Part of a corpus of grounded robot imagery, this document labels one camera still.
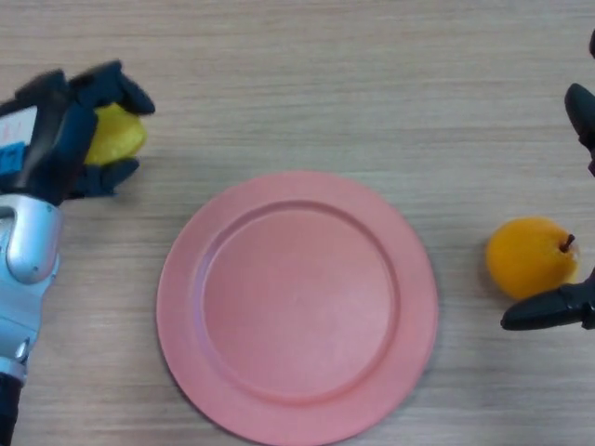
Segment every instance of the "plastic fruit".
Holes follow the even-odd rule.
[[[137,115],[117,104],[95,110],[99,117],[85,164],[104,165],[134,156],[147,139]]]
[[[578,270],[575,236],[542,216],[516,218],[490,238],[485,259],[496,285],[516,300],[572,282]]]

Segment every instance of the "table surface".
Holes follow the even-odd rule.
[[[185,401],[162,361],[155,290],[207,200],[285,169],[374,188],[426,244],[441,296],[408,402],[346,444],[585,446],[593,334],[511,334],[483,269],[505,219],[545,215],[595,264],[595,178],[563,96],[595,86],[588,0],[0,0],[10,93],[120,58],[157,114],[113,200],[67,203],[63,263],[23,391],[16,446],[246,444]]]

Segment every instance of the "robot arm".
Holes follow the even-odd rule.
[[[67,81],[43,73],[0,104],[0,446],[9,446],[39,330],[59,269],[65,200],[112,194],[136,160],[85,165],[97,107],[152,114],[151,99],[112,61]]]

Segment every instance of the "yellow lemon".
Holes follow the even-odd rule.
[[[543,216],[516,218],[490,238],[485,260],[492,279],[507,295],[523,300],[575,279],[575,236]]]
[[[85,164],[104,165],[134,156],[147,139],[139,117],[117,104],[95,110],[99,117]]]

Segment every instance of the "fruit stem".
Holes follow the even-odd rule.
[[[570,234],[568,236],[568,239],[566,239],[566,243],[560,246],[560,250],[563,253],[567,253],[568,250],[570,249],[570,245],[573,244],[573,242],[576,240],[576,237],[573,234]]]

